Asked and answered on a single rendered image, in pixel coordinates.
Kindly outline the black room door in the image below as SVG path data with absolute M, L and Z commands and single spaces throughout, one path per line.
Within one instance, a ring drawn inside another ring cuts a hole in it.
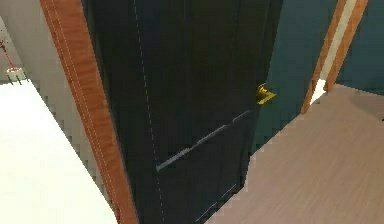
M 81 0 L 139 224 L 244 186 L 284 0 Z

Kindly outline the white plant pot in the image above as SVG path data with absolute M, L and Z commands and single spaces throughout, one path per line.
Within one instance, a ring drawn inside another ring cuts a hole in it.
M 6 70 L 6 76 L 11 83 L 22 84 L 24 80 L 27 80 L 26 73 L 22 68 L 9 68 Z

